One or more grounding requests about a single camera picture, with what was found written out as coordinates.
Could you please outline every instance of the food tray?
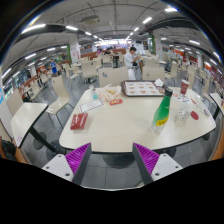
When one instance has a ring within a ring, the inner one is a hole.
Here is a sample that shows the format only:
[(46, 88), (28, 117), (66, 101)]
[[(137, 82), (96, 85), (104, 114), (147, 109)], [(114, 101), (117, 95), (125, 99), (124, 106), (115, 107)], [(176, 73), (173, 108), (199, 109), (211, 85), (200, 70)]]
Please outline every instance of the food tray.
[(121, 83), (121, 88), (126, 96), (164, 96), (166, 87), (158, 87), (154, 82), (149, 80), (126, 80)]

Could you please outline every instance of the green bottle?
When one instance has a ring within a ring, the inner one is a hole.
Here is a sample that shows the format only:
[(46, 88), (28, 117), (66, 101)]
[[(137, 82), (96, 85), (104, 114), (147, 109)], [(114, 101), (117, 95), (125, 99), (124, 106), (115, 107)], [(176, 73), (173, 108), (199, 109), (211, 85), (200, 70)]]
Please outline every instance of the green bottle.
[(170, 112), (170, 100), (172, 95), (173, 91), (167, 88), (165, 90), (163, 101), (154, 114), (151, 130), (156, 134), (159, 134), (163, 130), (166, 122), (168, 121)]

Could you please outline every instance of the floor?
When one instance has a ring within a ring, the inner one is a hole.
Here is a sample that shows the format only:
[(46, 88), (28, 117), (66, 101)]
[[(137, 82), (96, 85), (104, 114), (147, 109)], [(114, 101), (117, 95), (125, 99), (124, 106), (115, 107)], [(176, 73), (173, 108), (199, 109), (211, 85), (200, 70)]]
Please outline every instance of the floor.
[[(70, 104), (75, 107), (84, 91), (89, 88), (89, 85), (84, 85), (83, 82), (79, 82), (79, 79), (77, 79), (73, 81), (71, 90), (70, 85), (68, 88), (69, 80), (67, 79), (65, 73), (63, 73), (62, 76), (65, 86), (70, 94)], [(183, 78), (185, 78), (185, 72), (180, 72), (178, 77), (175, 78), (176, 87), (180, 87), (181, 79)], [(166, 80), (166, 84), (168, 86), (174, 86), (172, 80)], [(99, 87), (97, 81), (94, 82), (93, 85), (95, 88)], [(203, 85), (200, 79), (195, 80), (193, 90), (199, 95), (202, 95)], [(214, 91), (215, 86), (210, 83), (209, 93)], [(48, 87), (41, 91), (37, 99), (39, 102), (47, 103), (48, 105), (53, 103), (57, 99), (57, 96), (52, 88), (51, 81), (48, 82)], [(205, 101), (205, 104), (207, 107), (209, 106), (208, 101)], [(210, 112), (214, 114), (215, 110), (216, 105), (213, 105), (210, 108)], [(66, 124), (72, 111), (72, 107), (67, 105), (66, 108), (62, 109), (58, 113), (58, 117), (63, 126)], [(62, 127), (57, 118), (55, 116), (51, 116), (51, 118), (53, 121), (53, 125), (49, 119), (48, 114), (44, 113), (34, 126), (38, 132), (45, 132), (47, 134), (46, 140), (48, 142), (58, 140), (62, 132)], [(216, 119), (217, 128), (213, 132), (211, 132), (208, 141), (200, 138), (191, 143), (177, 147), (173, 159), (184, 168), (190, 165), (208, 161), (216, 141), (219, 140), (218, 133), (220, 131), (220, 124), (222, 123), (221, 121), (222, 115), (219, 114)], [(29, 134), (22, 148), (26, 151), (31, 163), (39, 168), (42, 168), (48, 163), (48, 159), (46, 157), (47, 149), (45, 146), (43, 146), (40, 150), (34, 149), (33, 140), (33, 136)], [(115, 169), (109, 167), (105, 163), (102, 155), (92, 154), (90, 156), (81, 186), (96, 189), (127, 189), (137, 187), (138, 185), (140, 186), (141, 183), (142, 178), (135, 161), (128, 168)]]

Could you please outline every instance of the cup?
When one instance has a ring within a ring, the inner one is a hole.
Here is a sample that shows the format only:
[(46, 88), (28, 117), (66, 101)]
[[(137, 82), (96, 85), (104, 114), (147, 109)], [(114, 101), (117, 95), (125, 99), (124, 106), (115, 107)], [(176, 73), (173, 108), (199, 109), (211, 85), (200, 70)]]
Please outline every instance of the cup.
[(181, 83), (181, 89), (180, 89), (180, 93), (185, 95), (189, 86), (189, 82), (182, 79), (182, 83)]

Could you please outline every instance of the fluorescent light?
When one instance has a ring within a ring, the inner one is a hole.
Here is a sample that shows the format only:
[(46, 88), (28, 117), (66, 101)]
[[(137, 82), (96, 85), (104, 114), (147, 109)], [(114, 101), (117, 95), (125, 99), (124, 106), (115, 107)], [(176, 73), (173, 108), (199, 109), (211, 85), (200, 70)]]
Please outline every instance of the fluorescent light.
[(11, 68), (9, 68), (9, 69), (4, 73), (4, 75), (2, 76), (2, 78), (4, 78), (10, 71), (11, 71)]
[(35, 56), (35, 55), (36, 55), (36, 54), (31, 54), (31, 55), (27, 56), (25, 59), (31, 58), (31, 57), (33, 57), (33, 56)]
[(148, 21), (150, 21), (152, 19), (152, 17), (147, 18), (146, 20), (143, 21), (143, 23), (147, 23)]
[(197, 45), (200, 45), (200, 43), (199, 43), (199, 42), (197, 42), (197, 41), (194, 41), (194, 40), (189, 40), (189, 42), (191, 42), (191, 43), (193, 43), (193, 44), (197, 44)]
[(20, 72), (17, 72), (17, 73), (13, 76), (13, 78), (14, 78), (15, 76), (17, 76), (19, 73), (20, 73)]
[(76, 27), (73, 27), (73, 26), (66, 26), (66, 28), (69, 30), (78, 30)]
[(54, 51), (55, 48), (50, 48), (50, 49), (47, 49), (47, 51)]
[(175, 12), (175, 11), (177, 11), (177, 9), (175, 9), (175, 8), (167, 8), (167, 9), (165, 9), (165, 11), (166, 12)]
[(28, 31), (30, 31), (30, 30), (34, 30), (34, 29), (38, 29), (38, 28), (42, 28), (42, 27), (44, 27), (44, 26), (46, 26), (46, 24), (40, 24), (40, 25), (36, 25), (36, 26), (31, 26), (31, 27), (29, 27), (29, 28), (23, 30), (22, 34), (28, 32)]
[(216, 57), (218, 57), (218, 58), (219, 58), (219, 56), (218, 56), (215, 52), (213, 52), (213, 54), (214, 54)]
[(210, 61), (211, 61), (213, 64), (217, 65), (212, 59), (210, 59)]
[(33, 62), (33, 63), (29, 64), (28, 66), (31, 66), (31, 65), (33, 65), (33, 64), (35, 64), (35, 62)]

